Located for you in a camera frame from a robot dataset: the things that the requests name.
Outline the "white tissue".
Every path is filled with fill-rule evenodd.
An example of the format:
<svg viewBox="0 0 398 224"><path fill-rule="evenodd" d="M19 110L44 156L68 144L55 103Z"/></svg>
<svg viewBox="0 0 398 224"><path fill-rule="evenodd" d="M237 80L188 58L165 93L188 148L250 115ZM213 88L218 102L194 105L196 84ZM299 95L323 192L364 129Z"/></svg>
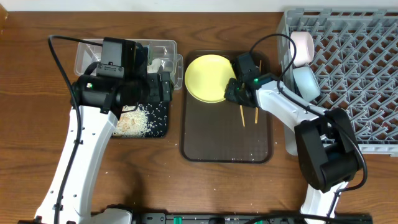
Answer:
<svg viewBox="0 0 398 224"><path fill-rule="evenodd" d="M147 73L162 73L165 71L165 62L159 58L152 61L150 65L147 66Z"/></svg>

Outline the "rice leftovers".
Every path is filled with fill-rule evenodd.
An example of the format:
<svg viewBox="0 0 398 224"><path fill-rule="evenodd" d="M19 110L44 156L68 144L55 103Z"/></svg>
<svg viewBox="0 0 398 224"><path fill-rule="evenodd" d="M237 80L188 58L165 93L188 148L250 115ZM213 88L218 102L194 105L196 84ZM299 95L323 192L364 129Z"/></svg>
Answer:
<svg viewBox="0 0 398 224"><path fill-rule="evenodd" d="M170 103L124 106L113 137L162 138L169 128Z"/></svg>

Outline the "blue bowl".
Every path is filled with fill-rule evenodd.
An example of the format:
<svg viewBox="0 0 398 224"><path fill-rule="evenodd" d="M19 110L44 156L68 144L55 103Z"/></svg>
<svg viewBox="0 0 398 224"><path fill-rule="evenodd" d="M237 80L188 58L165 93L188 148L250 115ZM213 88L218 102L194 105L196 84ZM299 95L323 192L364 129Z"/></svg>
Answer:
<svg viewBox="0 0 398 224"><path fill-rule="evenodd" d="M300 67L292 70L297 88L305 101L312 101L320 96L320 87L310 67Z"/></svg>

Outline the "pink bowl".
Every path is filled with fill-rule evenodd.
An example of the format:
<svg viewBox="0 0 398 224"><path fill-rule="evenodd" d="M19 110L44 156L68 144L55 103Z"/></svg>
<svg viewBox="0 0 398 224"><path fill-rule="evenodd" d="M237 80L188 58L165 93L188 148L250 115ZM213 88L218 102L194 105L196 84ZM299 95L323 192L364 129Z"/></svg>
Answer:
<svg viewBox="0 0 398 224"><path fill-rule="evenodd" d="M294 31L291 33L290 38L293 40L297 50L294 65L301 67L306 63L312 62L315 55L315 46L311 34L309 32Z"/></svg>

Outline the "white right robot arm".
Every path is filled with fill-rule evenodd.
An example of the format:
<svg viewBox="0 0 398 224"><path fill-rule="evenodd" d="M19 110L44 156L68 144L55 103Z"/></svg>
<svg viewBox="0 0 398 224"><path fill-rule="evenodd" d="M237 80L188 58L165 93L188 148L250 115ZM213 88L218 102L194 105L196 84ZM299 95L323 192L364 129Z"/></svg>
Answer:
<svg viewBox="0 0 398 224"><path fill-rule="evenodd" d="M239 105L267 111L292 131L292 154L308 183L302 208L307 223L335 216L343 192L364 185L368 171L349 117L341 108L326 110L291 92L271 73L262 74L250 53L232 62L235 73L225 98Z"/></svg>

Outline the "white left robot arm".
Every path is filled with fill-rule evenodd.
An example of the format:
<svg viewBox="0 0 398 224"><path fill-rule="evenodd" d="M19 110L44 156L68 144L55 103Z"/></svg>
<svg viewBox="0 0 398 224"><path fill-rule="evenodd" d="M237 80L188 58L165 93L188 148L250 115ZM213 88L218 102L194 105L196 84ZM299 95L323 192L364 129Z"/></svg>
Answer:
<svg viewBox="0 0 398 224"><path fill-rule="evenodd" d="M52 184L34 223L140 223L128 206L109 205L92 214L103 155L112 136L161 138L168 130L174 82L152 58L148 40L106 37L101 57L75 82L65 145Z"/></svg>

